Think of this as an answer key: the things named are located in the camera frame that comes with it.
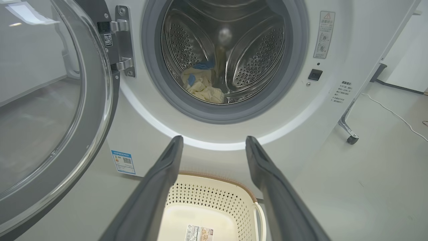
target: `laundry basket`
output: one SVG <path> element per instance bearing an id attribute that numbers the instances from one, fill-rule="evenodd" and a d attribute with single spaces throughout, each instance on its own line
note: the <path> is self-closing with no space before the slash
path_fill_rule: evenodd
<path id="1" fill-rule="evenodd" d="M 158 241 L 261 241 L 266 220 L 254 195 L 239 183 L 182 173 L 170 188 Z"/>

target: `laundry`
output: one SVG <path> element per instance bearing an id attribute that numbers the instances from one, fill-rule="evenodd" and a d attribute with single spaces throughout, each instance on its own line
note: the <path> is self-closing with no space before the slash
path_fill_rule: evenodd
<path id="1" fill-rule="evenodd" d="M 224 102 L 224 93 L 212 87 L 211 78 L 214 70 L 210 63 L 199 63 L 181 73 L 183 88 L 196 98 L 211 103 Z"/>

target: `yellow cloth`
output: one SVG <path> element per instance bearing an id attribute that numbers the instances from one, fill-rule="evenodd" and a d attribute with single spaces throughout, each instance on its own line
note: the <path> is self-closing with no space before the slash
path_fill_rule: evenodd
<path id="1" fill-rule="evenodd" d="M 192 86 L 188 83 L 190 74 L 195 76 Z M 198 99 L 221 104 L 224 101 L 224 93 L 219 88 L 212 87 L 211 75 L 210 69 L 186 69 L 181 74 L 183 88 Z"/>

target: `basket bottom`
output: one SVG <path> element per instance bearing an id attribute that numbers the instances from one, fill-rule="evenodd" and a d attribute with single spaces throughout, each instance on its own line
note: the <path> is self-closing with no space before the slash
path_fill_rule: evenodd
<path id="1" fill-rule="evenodd" d="M 229 214 L 197 205 L 175 203 L 166 206 L 160 225 L 158 241 L 189 240 L 186 240 L 189 225 L 212 229 L 212 239 L 206 241 L 238 240 L 238 227 Z"/>

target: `white cable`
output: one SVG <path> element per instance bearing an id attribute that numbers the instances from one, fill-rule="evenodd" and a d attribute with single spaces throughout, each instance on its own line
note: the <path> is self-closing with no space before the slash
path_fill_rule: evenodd
<path id="1" fill-rule="evenodd" d="M 362 95 L 367 95 L 371 100 L 373 100 L 374 102 L 378 103 L 379 105 L 381 105 L 381 106 L 382 106 L 382 107 L 384 107 L 385 109 L 389 110 L 389 111 L 390 111 L 390 112 L 392 112 L 394 115 L 398 116 L 402 121 L 404 121 L 404 123 L 406 123 L 406 124 L 410 127 L 410 130 L 411 130 L 411 131 L 413 131 L 413 133 L 417 134 L 418 136 L 422 137 L 424 140 L 426 140 L 426 141 L 428 142 L 428 139 L 426 139 L 424 136 L 422 136 L 421 134 L 419 134 L 419 133 L 417 133 L 416 131 L 414 131 L 414 130 L 413 130 L 413 128 L 412 128 L 412 126 L 411 126 L 409 123 L 407 123 L 407 121 L 405 121 L 401 116 L 397 115 L 395 112 L 393 112 L 392 110 L 388 109 L 387 107 L 385 107 L 384 105 L 382 105 L 380 102 L 378 102 L 378 101 L 376 101 L 376 100 L 372 99 L 372 97 L 370 97 L 370 95 L 368 95 L 368 94 L 364 94 L 364 93 L 361 93 L 361 94 L 362 94 Z"/>

